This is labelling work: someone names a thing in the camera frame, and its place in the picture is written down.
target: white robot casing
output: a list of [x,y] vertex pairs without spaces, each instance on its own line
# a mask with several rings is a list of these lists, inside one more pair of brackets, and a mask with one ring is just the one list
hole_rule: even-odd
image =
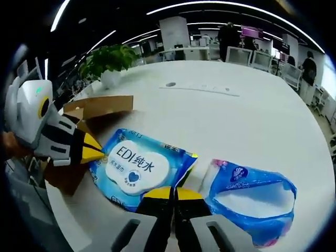
[[38,144],[36,137],[53,102],[52,83],[49,80],[29,80],[21,87],[19,85],[20,78],[17,77],[8,89],[5,120],[8,129],[34,149]]

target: cable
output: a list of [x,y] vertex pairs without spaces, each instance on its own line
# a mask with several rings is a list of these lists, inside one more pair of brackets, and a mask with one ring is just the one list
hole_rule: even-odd
[[[6,161],[6,164],[9,166],[9,168],[14,172],[14,169],[11,167],[11,165]],[[28,174],[28,181],[30,180],[30,173],[27,170],[27,174]],[[43,205],[48,209],[49,212],[51,212],[52,214],[54,214],[52,212],[52,210],[49,208],[49,206],[47,205],[47,203],[43,200],[43,198],[41,197],[41,195],[38,193],[36,186],[34,184],[31,184],[37,194],[37,196],[39,197],[39,199],[42,201]]]
[[52,211],[52,210],[49,208],[49,206],[47,205],[47,203],[42,199],[41,195],[38,193],[38,191],[37,191],[35,185],[32,184],[32,186],[33,186],[35,192],[37,193],[37,196],[40,198],[40,200],[41,200],[42,203],[44,204],[44,206],[48,209],[49,212],[51,212],[52,214],[54,214],[53,211]]

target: blue wet wipes pack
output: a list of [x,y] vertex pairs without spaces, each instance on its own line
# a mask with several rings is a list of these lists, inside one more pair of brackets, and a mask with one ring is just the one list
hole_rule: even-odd
[[212,160],[199,192],[212,214],[245,230],[259,248],[274,245],[294,218],[297,189],[280,173]]
[[135,212],[143,195],[161,186],[181,185],[197,155],[138,132],[118,129],[102,150],[106,157],[90,162],[100,191]]

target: blue plastic bag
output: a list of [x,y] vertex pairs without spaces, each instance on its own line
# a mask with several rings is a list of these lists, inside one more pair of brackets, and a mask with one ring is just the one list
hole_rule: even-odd
[[296,187],[283,175],[212,160],[200,192],[212,214],[222,214],[252,237],[274,245],[294,218]]
[[104,159],[90,163],[93,180],[108,199],[131,212],[146,192],[183,184],[197,160],[196,154],[127,129],[118,129],[103,152]]

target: white table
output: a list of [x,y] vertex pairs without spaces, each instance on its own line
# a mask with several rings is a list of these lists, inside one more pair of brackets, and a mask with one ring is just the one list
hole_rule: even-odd
[[[169,82],[226,86],[240,96],[159,88]],[[102,135],[102,144],[125,127],[195,152],[198,165],[186,182],[194,190],[212,158],[282,173],[298,189],[295,217],[286,237],[263,251],[304,251],[322,230],[335,190],[328,146],[307,106],[281,78],[223,62],[173,61],[131,68],[122,73],[119,87],[95,91],[95,96],[129,94],[136,111]],[[74,251],[123,212],[104,198],[89,173],[72,198],[48,183],[47,192]]]

